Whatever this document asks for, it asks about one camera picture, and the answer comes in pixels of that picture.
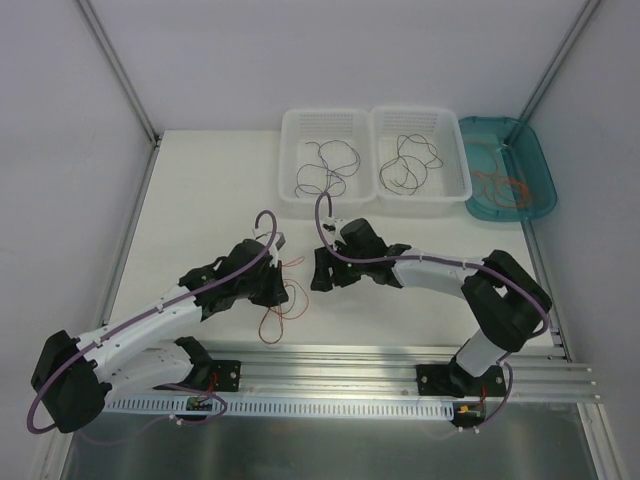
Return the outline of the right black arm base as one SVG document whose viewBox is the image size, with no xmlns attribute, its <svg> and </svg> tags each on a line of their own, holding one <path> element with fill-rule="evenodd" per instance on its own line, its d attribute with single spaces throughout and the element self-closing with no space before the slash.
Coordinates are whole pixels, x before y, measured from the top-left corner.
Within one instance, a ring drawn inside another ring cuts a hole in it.
<svg viewBox="0 0 640 480">
<path fill-rule="evenodd" d="M 418 394 L 425 397 L 490 397 L 506 394 L 506 380 L 500 366 L 493 365 L 474 377 L 454 365 L 418 364 L 415 366 Z"/>
</svg>

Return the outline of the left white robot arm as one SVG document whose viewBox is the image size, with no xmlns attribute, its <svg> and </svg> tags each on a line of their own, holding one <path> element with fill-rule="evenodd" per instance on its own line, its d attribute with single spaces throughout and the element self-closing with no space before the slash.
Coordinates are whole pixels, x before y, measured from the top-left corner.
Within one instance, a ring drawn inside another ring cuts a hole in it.
<svg viewBox="0 0 640 480">
<path fill-rule="evenodd" d="M 282 233 L 245 239 L 226 256 L 189 270 L 136 316 L 76 337 L 60 330 L 47 338 L 31 377 L 34 404 L 44 406 L 53 428 L 72 433 L 104 407 L 133 392 L 182 384 L 203 388 L 211 359 L 192 337 L 156 353 L 147 350 L 170 334 L 225 312 L 239 300 L 266 308 L 288 299 L 279 251 Z"/>
</svg>

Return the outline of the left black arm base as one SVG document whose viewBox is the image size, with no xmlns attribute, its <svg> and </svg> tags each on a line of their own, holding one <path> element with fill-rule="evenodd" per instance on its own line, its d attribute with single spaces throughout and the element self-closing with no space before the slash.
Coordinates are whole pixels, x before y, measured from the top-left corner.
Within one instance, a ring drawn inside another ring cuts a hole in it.
<svg viewBox="0 0 640 480">
<path fill-rule="evenodd" d="M 238 360 L 208 360 L 196 369 L 195 385 L 201 391 L 237 392 L 242 363 Z"/>
</svg>

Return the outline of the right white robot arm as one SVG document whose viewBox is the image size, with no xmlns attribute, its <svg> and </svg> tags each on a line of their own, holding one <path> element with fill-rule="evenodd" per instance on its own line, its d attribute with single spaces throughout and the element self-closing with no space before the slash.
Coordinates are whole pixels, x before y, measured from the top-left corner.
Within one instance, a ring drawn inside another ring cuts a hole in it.
<svg viewBox="0 0 640 480">
<path fill-rule="evenodd" d="M 314 252 L 314 291 L 368 277 L 381 286 L 426 289 L 467 303 L 478 329 L 447 364 L 432 367 L 426 386 L 440 395 L 477 395 L 492 367 L 549 326 L 550 296 L 503 250 L 478 260 L 436 257 L 407 244 L 386 244 L 363 218 L 327 218 L 316 228 L 322 245 Z"/>
</svg>

